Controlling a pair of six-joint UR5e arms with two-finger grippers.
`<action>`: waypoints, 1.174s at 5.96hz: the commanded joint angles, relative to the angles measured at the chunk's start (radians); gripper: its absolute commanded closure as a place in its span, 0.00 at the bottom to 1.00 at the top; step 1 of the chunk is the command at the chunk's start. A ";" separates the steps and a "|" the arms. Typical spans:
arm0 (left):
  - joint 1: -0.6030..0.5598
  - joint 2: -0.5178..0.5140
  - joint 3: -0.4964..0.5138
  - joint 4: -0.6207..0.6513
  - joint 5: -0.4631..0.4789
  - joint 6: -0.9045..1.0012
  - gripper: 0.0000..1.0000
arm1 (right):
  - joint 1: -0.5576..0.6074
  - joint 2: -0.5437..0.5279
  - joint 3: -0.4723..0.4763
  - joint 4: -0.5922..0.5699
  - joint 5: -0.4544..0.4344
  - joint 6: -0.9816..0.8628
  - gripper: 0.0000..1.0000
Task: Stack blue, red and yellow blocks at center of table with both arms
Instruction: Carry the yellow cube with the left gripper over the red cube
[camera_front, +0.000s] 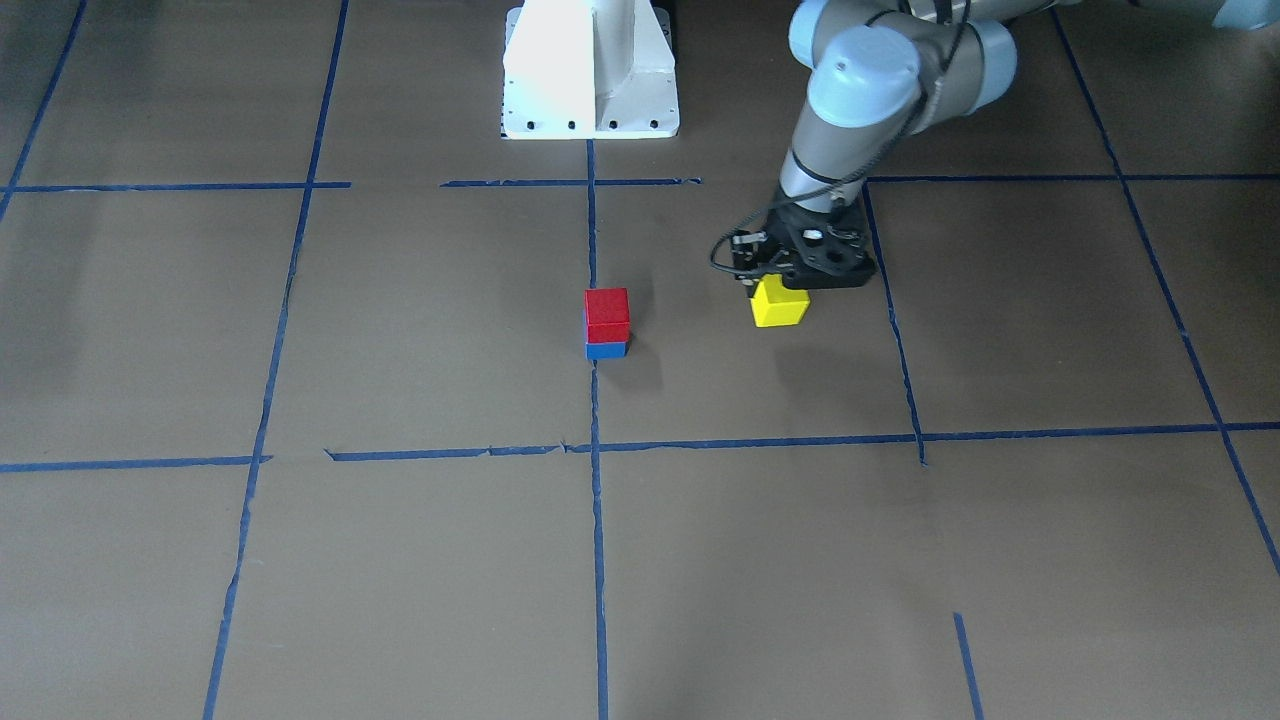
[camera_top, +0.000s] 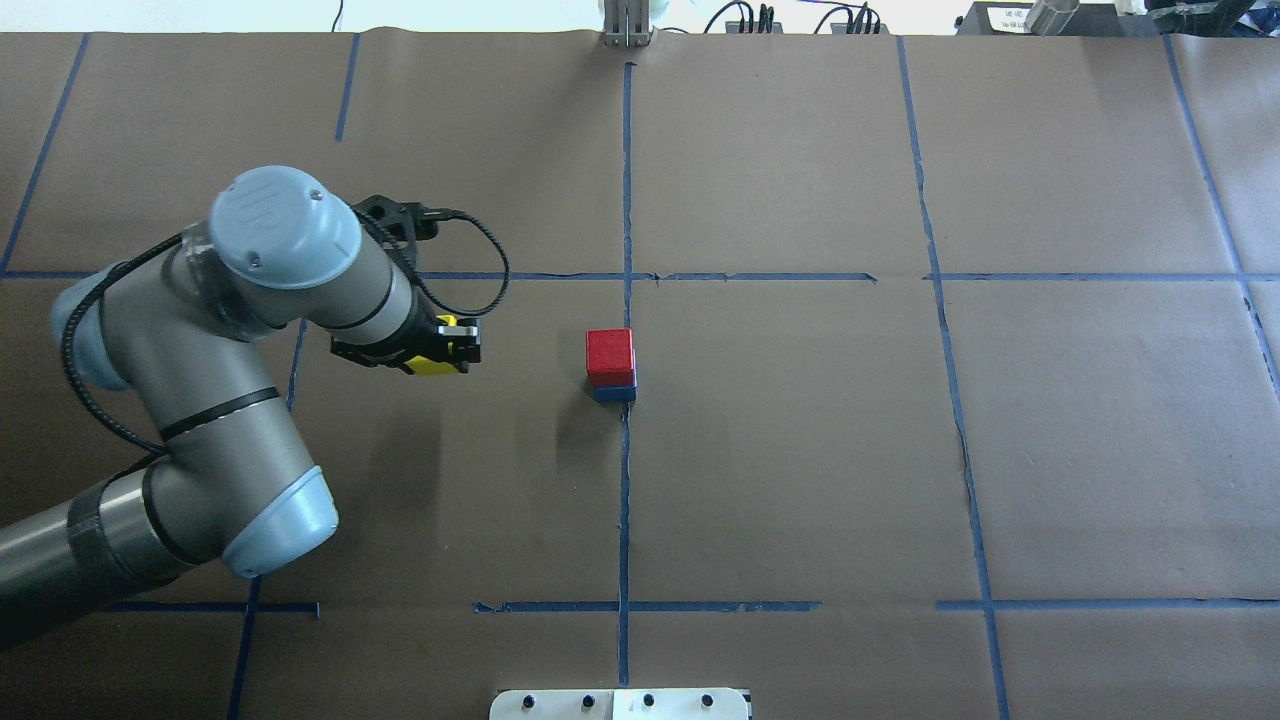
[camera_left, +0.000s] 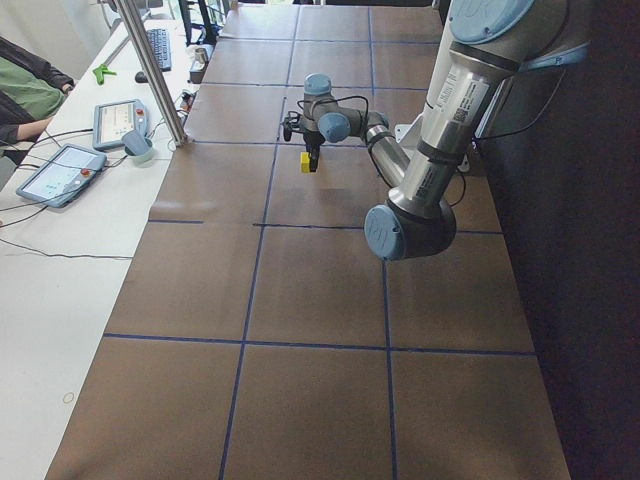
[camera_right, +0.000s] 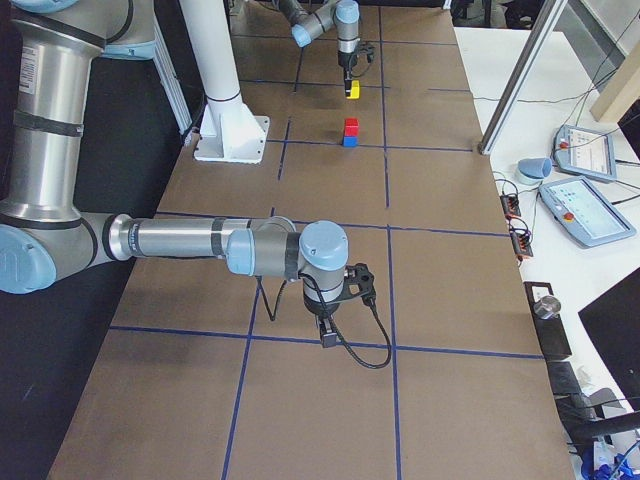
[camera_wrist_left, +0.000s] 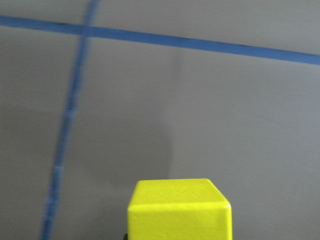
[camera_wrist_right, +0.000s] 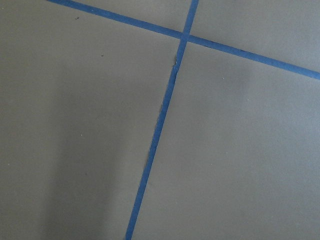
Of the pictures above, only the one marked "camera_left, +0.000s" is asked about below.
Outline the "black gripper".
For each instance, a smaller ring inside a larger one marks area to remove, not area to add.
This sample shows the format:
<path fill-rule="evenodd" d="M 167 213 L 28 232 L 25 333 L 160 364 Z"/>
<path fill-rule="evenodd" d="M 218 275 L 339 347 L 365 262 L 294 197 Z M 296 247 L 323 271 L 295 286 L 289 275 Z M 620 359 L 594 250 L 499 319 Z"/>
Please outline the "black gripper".
<path fill-rule="evenodd" d="M 308 170 L 316 172 L 319 164 L 320 146 L 323 144 L 323 135 L 318 131 L 306 131 L 303 140 L 308 153 Z"/>

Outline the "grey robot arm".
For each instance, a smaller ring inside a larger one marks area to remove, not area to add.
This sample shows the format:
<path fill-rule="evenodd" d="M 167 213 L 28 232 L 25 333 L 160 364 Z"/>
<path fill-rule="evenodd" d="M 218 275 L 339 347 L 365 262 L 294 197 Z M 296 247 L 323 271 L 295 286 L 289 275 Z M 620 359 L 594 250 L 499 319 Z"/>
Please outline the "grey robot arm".
<path fill-rule="evenodd" d="M 451 245 L 457 225 L 444 193 L 473 134 L 500 84 L 549 50 L 568 19 L 566 1 L 451 2 L 423 111 L 402 138 L 381 113 L 341 106 L 328 76 L 306 77 L 302 114 L 283 128 L 302 133 L 311 170 L 324 142 L 366 145 L 390 188 L 364 221 L 377 257 L 432 256 Z"/>

